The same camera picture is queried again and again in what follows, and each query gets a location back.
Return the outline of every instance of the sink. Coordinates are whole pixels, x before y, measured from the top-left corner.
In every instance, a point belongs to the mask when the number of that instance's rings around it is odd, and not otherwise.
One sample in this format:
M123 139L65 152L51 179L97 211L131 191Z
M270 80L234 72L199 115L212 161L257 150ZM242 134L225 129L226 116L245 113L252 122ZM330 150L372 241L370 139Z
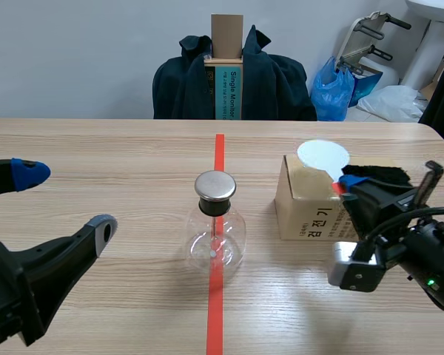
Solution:
M406 4L419 16L444 22L444 0L406 0Z
M444 0L406 0L406 4L417 15L431 20L401 83L419 90L431 83L444 56Z

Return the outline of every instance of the dark coat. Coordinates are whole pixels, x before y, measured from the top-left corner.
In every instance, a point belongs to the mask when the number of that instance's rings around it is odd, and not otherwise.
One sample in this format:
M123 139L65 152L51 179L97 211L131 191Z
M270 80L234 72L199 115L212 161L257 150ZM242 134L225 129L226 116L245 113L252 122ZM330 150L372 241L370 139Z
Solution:
M262 49L270 39L252 26L243 49L243 120L316 121L301 63ZM204 68L211 54L207 36L179 42L181 57L163 64L153 80L154 119L213 119Z

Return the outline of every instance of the wall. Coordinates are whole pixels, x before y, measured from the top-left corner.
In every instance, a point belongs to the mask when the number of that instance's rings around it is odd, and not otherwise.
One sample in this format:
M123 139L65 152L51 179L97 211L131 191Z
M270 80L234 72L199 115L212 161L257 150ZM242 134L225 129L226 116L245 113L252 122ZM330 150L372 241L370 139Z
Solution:
M210 35L210 13L243 13L244 35L256 24L269 53L303 63L310 87L352 22L377 8L422 24L401 0L0 0L0 117L151 118L155 71L184 36ZM418 33L383 48L401 70Z

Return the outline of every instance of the white circular paper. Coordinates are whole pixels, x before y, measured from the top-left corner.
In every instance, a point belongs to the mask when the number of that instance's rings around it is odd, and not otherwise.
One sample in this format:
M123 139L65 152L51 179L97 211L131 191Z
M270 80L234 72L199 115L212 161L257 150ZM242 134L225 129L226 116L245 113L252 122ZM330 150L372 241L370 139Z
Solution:
M304 166L326 171L335 183L343 175L342 168L350 161L349 152L343 146L321 140L301 144L297 156Z

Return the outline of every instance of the glass bottle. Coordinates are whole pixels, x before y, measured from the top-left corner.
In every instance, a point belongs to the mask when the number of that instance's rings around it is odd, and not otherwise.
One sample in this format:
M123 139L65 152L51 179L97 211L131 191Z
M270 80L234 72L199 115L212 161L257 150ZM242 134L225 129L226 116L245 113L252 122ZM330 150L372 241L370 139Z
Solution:
M242 216L231 206L237 185L226 172L199 175L195 191L199 205L186 220L185 258L196 269L209 273L215 263L232 276L245 253L246 230Z

